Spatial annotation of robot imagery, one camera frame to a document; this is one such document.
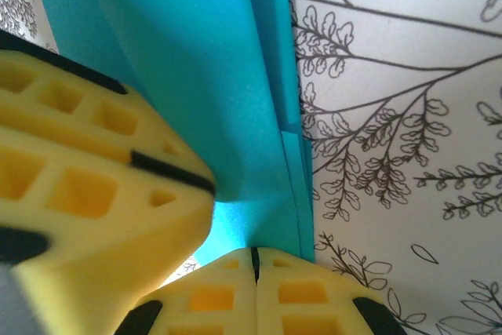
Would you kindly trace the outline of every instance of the black stripe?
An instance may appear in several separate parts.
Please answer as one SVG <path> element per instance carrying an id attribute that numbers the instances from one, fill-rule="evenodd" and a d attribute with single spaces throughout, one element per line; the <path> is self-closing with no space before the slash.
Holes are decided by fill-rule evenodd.
<path id="1" fill-rule="evenodd" d="M 0 333 L 2 335 L 45 333 L 8 264 L 0 264 Z"/>
<path id="2" fill-rule="evenodd" d="M 253 263 L 254 281 L 257 284 L 260 278 L 260 254 L 256 247 L 251 248 L 251 262 Z"/>
<path id="3" fill-rule="evenodd" d="M 127 314 L 115 335 L 148 335 L 161 310 L 161 301 L 145 302 Z"/>
<path id="4" fill-rule="evenodd" d="M 0 263 L 14 266 L 48 248 L 49 239 L 40 233 L 0 226 Z"/>
<path id="5" fill-rule="evenodd" d="M 103 88 L 108 89 L 112 92 L 118 94 L 127 94 L 127 89 L 114 78 L 110 78 L 106 75 L 101 74 L 100 72 L 82 66 L 81 64 L 78 64 L 73 60 L 69 60 L 64 56 L 55 54 L 52 51 L 48 51 L 47 49 L 43 49 L 42 47 L 25 41 L 22 38 L 11 35 L 6 31 L 0 31 L 0 49 L 20 51 L 34 58 L 43 60 L 46 63 L 52 64 L 53 66 L 61 68 L 62 70 L 71 72 L 73 75 L 77 75 L 81 78 L 84 78 L 85 80 L 89 80 L 90 82 L 102 86 Z"/>
<path id="6" fill-rule="evenodd" d="M 131 152 L 131 166 L 169 178 L 171 180 L 177 180 L 178 182 L 189 184 L 190 186 L 194 186 L 196 188 L 207 190 L 212 195 L 216 194 L 216 187 L 214 183 L 207 178 L 188 172 L 187 170 L 181 169 L 167 162 L 157 160 L 156 158 L 143 155 L 142 153 L 136 151 Z"/>
<path id="7" fill-rule="evenodd" d="M 358 297 L 353 302 L 374 335 L 406 335 L 405 330 L 384 305 L 368 297 Z"/>

